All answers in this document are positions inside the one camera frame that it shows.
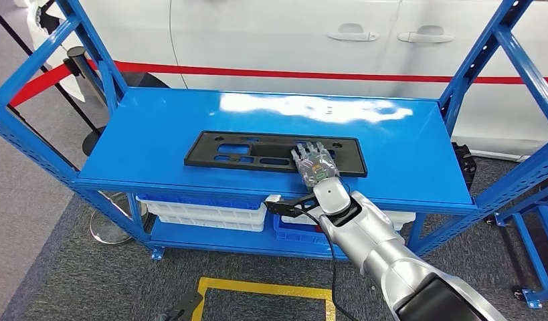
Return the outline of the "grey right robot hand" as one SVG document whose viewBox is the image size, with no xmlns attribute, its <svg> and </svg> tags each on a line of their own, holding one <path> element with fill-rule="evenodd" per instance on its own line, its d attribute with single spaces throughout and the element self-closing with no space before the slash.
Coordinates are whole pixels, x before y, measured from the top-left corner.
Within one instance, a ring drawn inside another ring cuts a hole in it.
<svg viewBox="0 0 548 321">
<path fill-rule="evenodd" d="M 325 179 L 339 177 L 339 170 L 325 146 L 316 141 L 298 143 L 291 155 L 297 171 L 309 190 Z"/>
</svg>

